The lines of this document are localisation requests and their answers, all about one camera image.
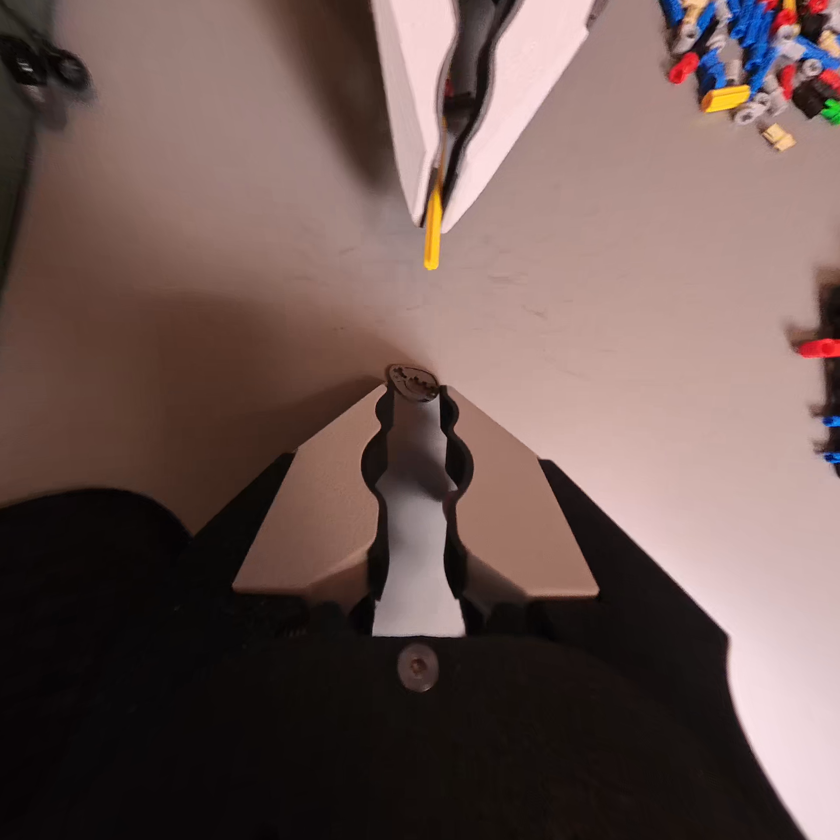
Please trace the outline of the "pile of small lego pieces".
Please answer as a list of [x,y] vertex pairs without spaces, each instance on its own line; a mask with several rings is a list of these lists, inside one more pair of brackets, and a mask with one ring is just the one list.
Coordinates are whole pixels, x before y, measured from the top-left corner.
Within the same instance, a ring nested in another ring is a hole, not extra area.
[[774,151],[795,146],[794,109],[839,124],[838,1],[659,1],[667,79],[699,111],[752,127]]

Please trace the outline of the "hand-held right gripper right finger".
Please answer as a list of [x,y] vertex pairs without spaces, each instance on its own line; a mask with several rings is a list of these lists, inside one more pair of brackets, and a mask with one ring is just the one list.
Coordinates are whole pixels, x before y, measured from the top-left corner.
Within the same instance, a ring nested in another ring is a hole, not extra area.
[[455,388],[441,388],[444,567],[455,596],[488,618],[500,606],[593,600],[599,593],[539,457]]

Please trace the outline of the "single grey oval lego cam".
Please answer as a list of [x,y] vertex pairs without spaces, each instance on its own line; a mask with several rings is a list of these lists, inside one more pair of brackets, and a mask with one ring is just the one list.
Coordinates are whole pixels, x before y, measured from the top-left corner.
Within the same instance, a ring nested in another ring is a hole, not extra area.
[[430,403],[438,398],[440,384],[430,371],[409,364],[390,364],[387,380],[396,394],[412,403]]

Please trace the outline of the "person in green sweatshirt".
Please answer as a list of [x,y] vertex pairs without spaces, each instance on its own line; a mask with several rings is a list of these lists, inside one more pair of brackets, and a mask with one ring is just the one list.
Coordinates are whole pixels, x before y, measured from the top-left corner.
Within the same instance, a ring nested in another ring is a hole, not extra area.
[[[25,22],[52,35],[54,1],[6,2]],[[30,40],[21,24],[2,10],[2,35]],[[35,143],[35,116],[3,62],[1,66],[1,289],[3,291],[14,252],[25,203],[30,158]]]

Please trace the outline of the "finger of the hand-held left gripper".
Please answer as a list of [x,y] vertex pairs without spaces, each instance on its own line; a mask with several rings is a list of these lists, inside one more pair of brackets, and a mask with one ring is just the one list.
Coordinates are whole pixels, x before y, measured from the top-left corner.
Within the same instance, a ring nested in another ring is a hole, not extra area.
[[462,2],[453,69],[456,93],[476,97],[451,124],[442,232],[486,189],[585,42],[592,1]]
[[397,173],[408,212],[424,224],[439,166],[445,72],[455,52],[459,13],[452,1],[372,1]]

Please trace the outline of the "yellow lego axle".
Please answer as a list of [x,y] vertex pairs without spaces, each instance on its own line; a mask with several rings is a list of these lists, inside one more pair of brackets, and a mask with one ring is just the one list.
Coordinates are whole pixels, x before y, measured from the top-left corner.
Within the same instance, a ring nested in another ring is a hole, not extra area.
[[441,119],[441,141],[437,158],[437,169],[429,193],[425,215],[425,240],[423,266],[436,270],[439,266],[442,223],[444,214],[444,189],[447,168],[448,126],[445,117]]

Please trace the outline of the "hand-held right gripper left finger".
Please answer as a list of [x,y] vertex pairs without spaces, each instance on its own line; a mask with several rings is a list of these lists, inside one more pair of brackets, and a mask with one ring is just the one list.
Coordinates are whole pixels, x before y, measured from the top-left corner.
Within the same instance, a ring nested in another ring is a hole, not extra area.
[[389,570],[386,502],[394,393],[379,384],[303,443],[248,548],[233,588],[364,614]]

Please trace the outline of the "black lego frame assembly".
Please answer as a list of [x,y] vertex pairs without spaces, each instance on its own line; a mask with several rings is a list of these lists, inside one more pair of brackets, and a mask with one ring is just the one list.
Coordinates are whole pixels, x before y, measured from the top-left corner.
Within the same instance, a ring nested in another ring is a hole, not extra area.
[[814,444],[820,460],[839,477],[839,268],[820,267],[815,278],[815,319],[811,327],[791,327],[788,340],[797,358],[819,374],[820,395],[808,407],[822,437]]

